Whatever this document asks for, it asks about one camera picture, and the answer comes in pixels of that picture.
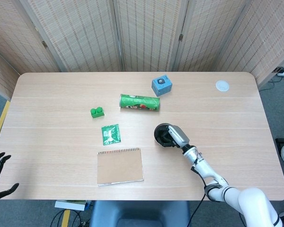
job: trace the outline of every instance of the notebook spiral binding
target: notebook spiral binding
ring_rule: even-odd
[[[140,150],[140,148],[127,148],[127,149],[119,149],[119,150],[101,151],[101,152],[98,152],[98,155],[121,153],[121,152],[134,151],[134,150]]]

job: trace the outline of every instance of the spiral notebook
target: spiral notebook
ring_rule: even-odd
[[[143,180],[140,148],[98,152],[99,186]]]

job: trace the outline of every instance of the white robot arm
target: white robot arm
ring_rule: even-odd
[[[227,181],[210,167],[197,147],[189,145],[189,138],[178,126],[160,124],[156,127],[154,136],[164,147],[176,146],[183,150],[184,157],[192,164],[191,170],[202,178],[209,200],[226,202],[244,215],[247,227],[282,227],[277,212],[260,189],[248,188],[239,191],[229,186]],[[213,180],[205,183],[208,177]]]

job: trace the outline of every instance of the wooden table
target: wooden table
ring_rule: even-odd
[[[244,72],[169,72],[172,91],[159,112],[120,109],[120,94],[155,96],[162,72],[26,73],[17,83],[0,134],[11,154],[0,191],[6,199],[200,200],[201,179],[177,148],[163,148],[153,131],[178,125],[230,185],[258,187],[284,199],[284,177],[254,77]],[[228,92],[216,81],[228,81]],[[102,106],[104,117],[90,109]],[[119,124],[121,143],[102,145],[101,127]],[[97,186],[97,152],[140,147],[144,182]]]

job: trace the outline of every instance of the green lego brick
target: green lego brick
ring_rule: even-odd
[[[101,128],[103,145],[108,145],[112,143],[120,143],[120,130],[118,124],[108,125]]]
[[[104,116],[103,108],[98,107],[97,109],[91,109],[90,114],[93,118]]]

